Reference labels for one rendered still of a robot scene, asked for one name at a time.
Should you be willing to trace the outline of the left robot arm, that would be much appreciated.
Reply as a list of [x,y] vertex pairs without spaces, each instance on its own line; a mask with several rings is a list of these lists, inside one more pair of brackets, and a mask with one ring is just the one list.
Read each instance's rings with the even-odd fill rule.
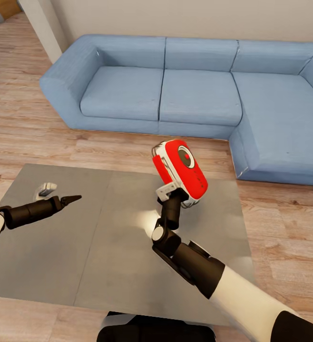
[[0,233],[6,225],[9,230],[15,229],[26,224],[43,220],[58,213],[68,204],[82,198],[81,195],[65,196],[59,200],[58,196],[48,198],[47,196],[56,190],[57,185],[44,183],[35,190],[33,203],[12,208],[11,206],[0,207]]

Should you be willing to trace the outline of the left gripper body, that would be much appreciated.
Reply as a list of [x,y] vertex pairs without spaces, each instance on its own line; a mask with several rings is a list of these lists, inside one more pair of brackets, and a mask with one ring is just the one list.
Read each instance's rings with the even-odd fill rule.
[[25,206],[30,215],[29,224],[50,217],[63,209],[58,196],[53,196],[48,200],[26,204]]

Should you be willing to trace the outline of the radio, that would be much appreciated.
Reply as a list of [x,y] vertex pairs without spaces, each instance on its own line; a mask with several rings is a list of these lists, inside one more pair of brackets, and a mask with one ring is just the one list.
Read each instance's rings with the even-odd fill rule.
[[180,140],[162,141],[156,147],[152,160],[165,185],[181,180],[180,188],[189,195],[182,205],[196,205],[208,184],[190,149]]

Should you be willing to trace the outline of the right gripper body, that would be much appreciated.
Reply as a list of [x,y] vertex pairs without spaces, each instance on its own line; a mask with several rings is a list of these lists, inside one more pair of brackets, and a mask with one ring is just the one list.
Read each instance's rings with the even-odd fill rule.
[[182,202],[188,199],[189,195],[182,188],[178,188],[171,192],[168,200],[162,201],[160,197],[158,197],[157,201],[162,205],[162,211],[165,209],[174,209],[180,215],[180,207],[182,206]]

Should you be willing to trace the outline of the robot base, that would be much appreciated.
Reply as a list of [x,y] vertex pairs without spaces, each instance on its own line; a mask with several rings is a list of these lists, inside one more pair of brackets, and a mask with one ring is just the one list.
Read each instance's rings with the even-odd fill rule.
[[97,342],[216,342],[212,324],[108,312]]

